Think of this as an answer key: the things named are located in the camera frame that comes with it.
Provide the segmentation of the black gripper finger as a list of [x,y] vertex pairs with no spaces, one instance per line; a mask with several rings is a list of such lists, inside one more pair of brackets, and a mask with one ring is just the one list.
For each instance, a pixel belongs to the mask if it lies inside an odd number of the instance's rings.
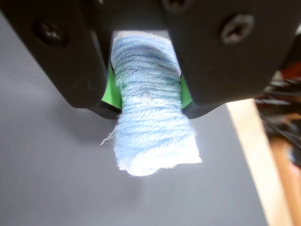
[[112,32],[101,32],[97,0],[3,0],[1,12],[63,98],[114,120],[104,102]]
[[298,0],[164,0],[166,23],[198,118],[253,98],[282,64],[301,22]]

